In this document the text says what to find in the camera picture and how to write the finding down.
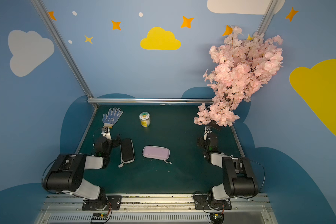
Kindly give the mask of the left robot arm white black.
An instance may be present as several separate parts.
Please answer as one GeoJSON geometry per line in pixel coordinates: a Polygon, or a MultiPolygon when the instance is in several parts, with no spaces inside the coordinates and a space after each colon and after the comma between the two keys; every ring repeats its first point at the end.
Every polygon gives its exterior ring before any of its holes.
{"type": "Polygon", "coordinates": [[[60,154],[52,163],[48,172],[44,172],[42,186],[48,192],[70,193],[86,200],[97,200],[103,189],[84,179],[86,170],[105,169],[112,149],[120,146],[121,138],[113,140],[98,138],[94,143],[94,155],[60,154]]]}

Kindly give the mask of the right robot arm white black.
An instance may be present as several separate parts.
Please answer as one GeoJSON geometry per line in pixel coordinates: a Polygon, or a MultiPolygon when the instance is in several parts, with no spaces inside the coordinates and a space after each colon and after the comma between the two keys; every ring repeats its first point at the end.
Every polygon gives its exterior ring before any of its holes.
{"type": "Polygon", "coordinates": [[[209,199],[222,201],[233,197],[252,198],[259,193],[249,159],[219,152],[217,136],[209,131],[205,131],[204,136],[198,138],[197,145],[203,148],[206,161],[222,170],[223,181],[210,190],[209,199]]]}

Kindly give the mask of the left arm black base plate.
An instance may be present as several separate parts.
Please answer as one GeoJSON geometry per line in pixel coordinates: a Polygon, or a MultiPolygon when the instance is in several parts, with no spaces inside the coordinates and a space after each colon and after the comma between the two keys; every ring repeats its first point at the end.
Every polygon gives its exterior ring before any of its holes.
{"type": "Polygon", "coordinates": [[[96,200],[84,200],[83,211],[118,211],[120,209],[122,196],[112,195],[99,197],[96,200]]]}

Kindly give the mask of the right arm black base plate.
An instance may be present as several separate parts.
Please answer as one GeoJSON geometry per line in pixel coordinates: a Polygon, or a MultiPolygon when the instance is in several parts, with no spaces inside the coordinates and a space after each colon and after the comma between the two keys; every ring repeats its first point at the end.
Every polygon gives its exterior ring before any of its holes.
{"type": "Polygon", "coordinates": [[[215,200],[212,195],[205,194],[194,194],[192,197],[196,210],[222,211],[232,209],[230,200],[215,200]]]}

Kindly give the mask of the black grey zippered umbrella case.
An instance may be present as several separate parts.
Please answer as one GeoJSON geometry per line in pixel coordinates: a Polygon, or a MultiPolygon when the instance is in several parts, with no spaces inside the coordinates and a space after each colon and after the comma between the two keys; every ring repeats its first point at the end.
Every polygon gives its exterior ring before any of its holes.
{"type": "Polygon", "coordinates": [[[135,160],[133,142],[131,138],[125,138],[121,140],[120,144],[120,165],[119,168],[122,168],[125,164],[132,163],[135,160]]]}

